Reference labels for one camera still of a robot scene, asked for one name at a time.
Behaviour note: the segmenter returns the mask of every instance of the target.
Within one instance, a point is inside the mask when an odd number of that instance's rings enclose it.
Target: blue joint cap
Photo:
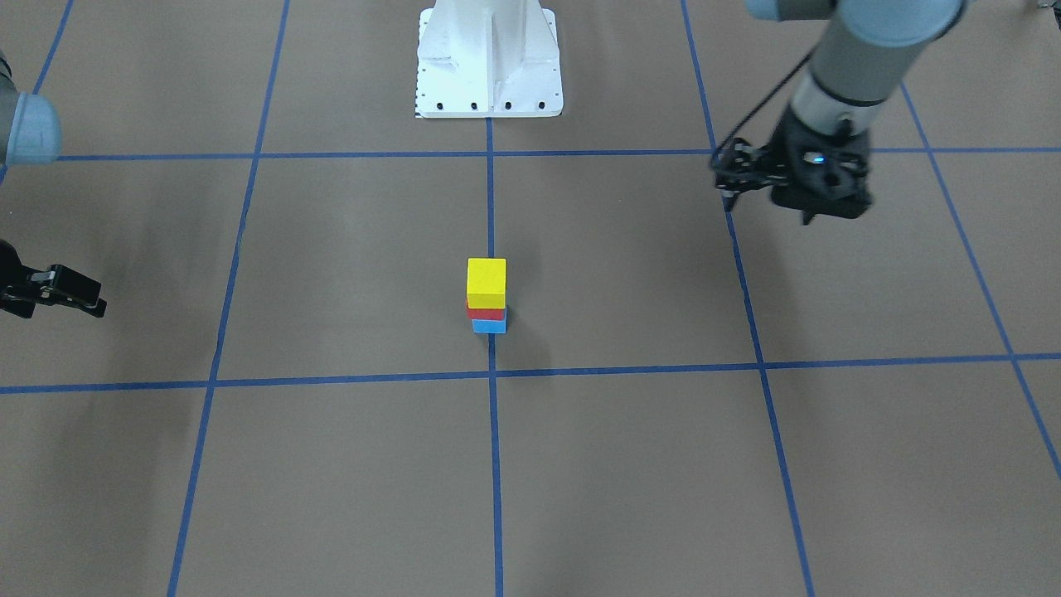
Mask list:
[[[748,12],[756,19],[767,21],[781,20],[781,10],[778,7],[778,0],[744,0],[744,5]]]
[[[52,102],[41,95],[19,93],[4,161],[10,165],[51,163],[62,148],[63,129]]]

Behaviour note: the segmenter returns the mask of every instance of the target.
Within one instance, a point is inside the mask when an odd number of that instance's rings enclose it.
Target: block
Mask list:
[[[504,310],[472,310],[468,306],[467,301],[465,302],[465,312],[468,313],[470,320],[501,321],[505,319]]]
[[[504,334],[508,332],[508,317],[501,321],[471,320],[471,330],[475,334]]]
[[[504,259],[468,259],[468,308],[504,310],[506,273]]]

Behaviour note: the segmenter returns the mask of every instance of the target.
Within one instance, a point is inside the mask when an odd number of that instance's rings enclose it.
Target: floor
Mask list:
[[[819,23],[549,0],[564,115],[440,122],[428,4],[0,5],[65,128],[0,236],[109,302],[0,318],[0,595],[1061,594],[1049,11],[975,4],[802,227],[707,160]]]

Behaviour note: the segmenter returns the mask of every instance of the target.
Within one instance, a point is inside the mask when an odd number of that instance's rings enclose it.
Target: blue block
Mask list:
[[[501,321],[471,320],[471,330],[475,334],[504,334],[508,331],[508,310],[505,310],[505,319]]]

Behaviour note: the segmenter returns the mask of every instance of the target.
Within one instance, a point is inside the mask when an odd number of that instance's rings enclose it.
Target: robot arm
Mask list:
[[[0,52],[0,163],[51,163],[59,154],[58,115],[47,99],[19,93]],[[107,302],[100,282],[65,265],[47,270],[22,264],[11,243],[0,240],[0,310],[29,319],[37,305],[63,305],[102,318]]]
[[[758,18],[830,22],[810,69],[769,142],[726,139],[712,159],[726,208],[741,193],[772,187],[773,203],[803,212],[857,217],[872,204],[869,126],[932,41],[973,0],[746,0]]]

